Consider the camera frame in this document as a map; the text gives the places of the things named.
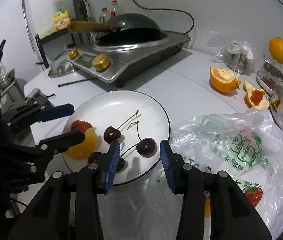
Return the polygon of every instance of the gold knob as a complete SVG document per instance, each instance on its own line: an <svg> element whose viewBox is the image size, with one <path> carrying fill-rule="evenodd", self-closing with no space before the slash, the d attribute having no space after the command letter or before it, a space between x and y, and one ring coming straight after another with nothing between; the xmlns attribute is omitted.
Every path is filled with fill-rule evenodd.
<svg viewBox="0 0 283 240"><path fill-rule="evenodd" d="M70 59L74 59L78 55L78 50L77 49L72 49L70 52L68 52L68 57Z"/></svg>
<svg viewBox="0 0 283 240"><path fill-rule="evenodd" d="M102 71L109 67L110 60L106 54L100 54L92 60L92 65L96 71Z"/></svg>

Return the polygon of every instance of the silver bolt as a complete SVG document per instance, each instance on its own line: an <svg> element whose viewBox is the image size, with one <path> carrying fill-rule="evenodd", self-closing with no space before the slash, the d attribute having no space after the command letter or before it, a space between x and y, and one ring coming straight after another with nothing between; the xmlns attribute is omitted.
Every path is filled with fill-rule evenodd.
<svg viewBox="0 0 283 240"><path fill-rule="evenodd" d="M95 170L95 169L97 169L97 167L98 167L98 164L97 164L97 163L91 163L91 164L88 165L88 168L89 168L90 170Z"/></svg>
<svg viewBox="0 0 283 240"><path fill-rule="evenodd" d="M222 178L226 178L228 176L228 173L226 171L220 171L218 175L221 176Z"/></svg>
<svg viewBox="0 0 283 240"><path fill-rule="evenodd" d="M190 165L189 163L185 163L185 164L183 164L183 169L184 170L191 170L192 169L192 165Z"/></svg>
<svg viewBox="0 0 283 240"><path fill-rule="evenodd" d="M30 172L35 173L37 171L37 167L36 166L31 166L30 167Z"/></svg>
<svg viewBox="0 0 283 240"><path fill-rule="evenodd" d="M56 171L52 176L55 178L55 179L58 179L61 177L61 172L60 171Z"/></svg>
<svg viewBox="0 0 283 240"><path fill-rule="evenodd" d="M43 144L40 148L41 148L42 150L47 150L48 146L47 146L47 144Z"/></svg>

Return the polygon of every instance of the plastic wrap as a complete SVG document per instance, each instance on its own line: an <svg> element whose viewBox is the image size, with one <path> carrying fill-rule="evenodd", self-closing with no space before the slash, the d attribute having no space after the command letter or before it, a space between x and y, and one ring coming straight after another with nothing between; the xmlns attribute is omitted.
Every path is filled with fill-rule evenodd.
<svg viewBox="0 0 283 240"><path fill-rule="evenodd" d="M194 117L174 125L171 147L185 162L201 171L208 172L207 166L214 174L227 171L241 189L259 184L263 197L256 210L273 239L280 235L283 231L283 131L274 124L269 111ZM182 195L171 193L162 166L154 170L139 213L143 216L141 239L175 239L182 199ZM243 225L245 230L250 230L249 225ZM209 235L210 218L206 218L204 239L209 239Z"/></svg>
<svg viewBox="0 0 283 240"><path fill-rule="evenodd" d="M244 75L247 75L255 71L256 56L254 49L255 48L252 46L252 44L247 41L233 41L224 46L222 50L216 54L215 58L213 59L213 62L226 63L231 54L244 53L247 56L247 67L244 72Z"/></svg>

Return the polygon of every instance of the wok handle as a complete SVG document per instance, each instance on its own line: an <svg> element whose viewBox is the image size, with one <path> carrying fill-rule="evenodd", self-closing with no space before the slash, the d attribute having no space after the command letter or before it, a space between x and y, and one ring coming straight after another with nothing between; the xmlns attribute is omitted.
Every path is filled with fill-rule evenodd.
<svg viewBox="0 0 283 240"><path fill-rule="evenodd" d="M87 21L72 21L68 25L70 33L86 33L86 32L111 32L113 27L107 24Z"/></svg>

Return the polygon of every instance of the stove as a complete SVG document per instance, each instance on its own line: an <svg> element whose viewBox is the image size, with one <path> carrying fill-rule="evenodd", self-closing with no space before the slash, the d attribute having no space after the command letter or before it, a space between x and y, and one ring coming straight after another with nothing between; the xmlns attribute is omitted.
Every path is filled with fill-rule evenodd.
<svg viewBox="0 0 283 240"><path fill-rule="evenodd" d="M158 33L156 40L145 38L143 42L134 44L102 42L99 39L94 46L77 48L79 54L73 59L68 58L68 61L105 83L115 82L117 87L123 87L128 80L176 55L190 39L164 31ZM99 54L106 54L110 60L110 66L101 72L92 66L92 60Z"/></svg>

